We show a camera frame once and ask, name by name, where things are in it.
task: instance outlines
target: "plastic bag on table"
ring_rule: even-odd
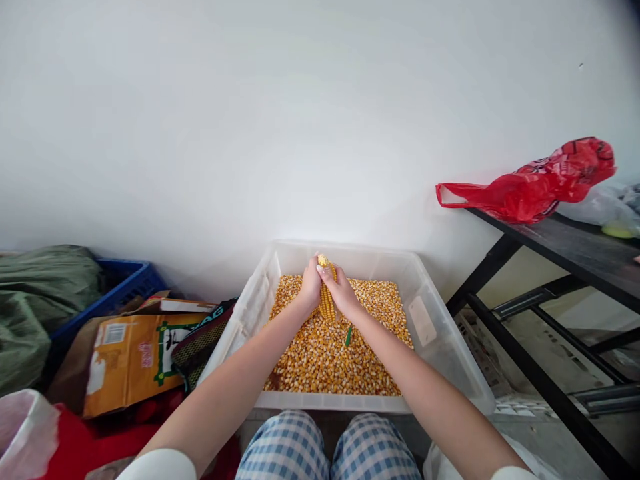
[[[46,474],[58,448],[59,416],[35,390],[0,398],[0,478],[31,480]]]
[[[504,221],[536,223],[552,214],[559,201],[580,202],[596,183],[615,173],[613,149],[595,137],[565,143],[551,156],[532,161],[489,185],[439,183],[440,205],[446,208],[476,207]],[[442,189],[466,199],[446,203]]]
[[[640,185],[598,185],[582,202],[560,202],[557,212],[571,220],[600,225],[614,237],[640,238]]]

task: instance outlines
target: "clear plastic storage bin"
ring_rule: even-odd
[[[338,243],[276,241],[270,244],[236,303],[198,384],[269,319],[281,275],[301,275],[316,252],[349,278],[396,282],[415,352],[488,415],[495,399],[420,258],[411,252]],[[264,391],[256,408],[409,413],[402,397]]]

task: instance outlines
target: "finger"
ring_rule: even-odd
[[[318,253],[316,252],[316,254],[309,259],[309,266],[311,268],[315,268],[317,264],[318,264]]]
[[[335,280],[333,280],[333,275],[331,274],[331,268],[330,267],[322,268],[320,265],[318,265],[316,268],[318,270],[318,273],[320,274],[320,278],[322,278],[322,281],[325,283],[329,291],[333,293],[338,287],[338,285],[336,284]]]
[[[335,276],[338,277],[338,285],[344,285],[348,282],[347,276],[345,275],[345,271],[342,270],[340,265],[333,264],[335,267]]]

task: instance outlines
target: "black metal table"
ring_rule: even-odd
[[[614,239],[602,234],[598,227],[574,222],[558,214],[534,225],[514,225],[477,209],[468,210],[498,228],[503,235],[447,302],[449,312],[452,316],[456,315],[465,305],[474,310],[480,321],[607,476],[637,477],[637,472],[634,473],[633,468],[501,322],[524,310],[534,312],[613,380],[612,387],[573,394],[590,413],[637,409],[640,405],[640,385],[618,372],[600,354],[640,340],[640,327],[596,345],[586,345],[552,318],[540,304],[590,285],[640,313],[640,265],[633,261],[634,257],[640,255],[640,241]],[[569,275],[492,310],[476,294],[522,245],[554,262],[568,271]]]

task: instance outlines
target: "hand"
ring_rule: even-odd
[[[316,267],[318,266],[318,255],[311,257],[309,265],[305,268],[305,272],[302,274],[302,288],[298,297],[304,300],[308,306],[313,310],[320,304],[320,286],[322,286],[322,280]]]
[[[335,306],[348,318],[359,310],[364,310],[364,307],[360,303],[360,300],[358,300],[358,297],[355,296],[355,292],[349,280],[347,280],[345,271],[336,264],[333,264],[333,266],[335,267],[337,280],[333,279],[331,268],[329,267],[322,268],[318,265],[318,273],[320,273],[320,278],[322,278],[322,281],[331,292]]]

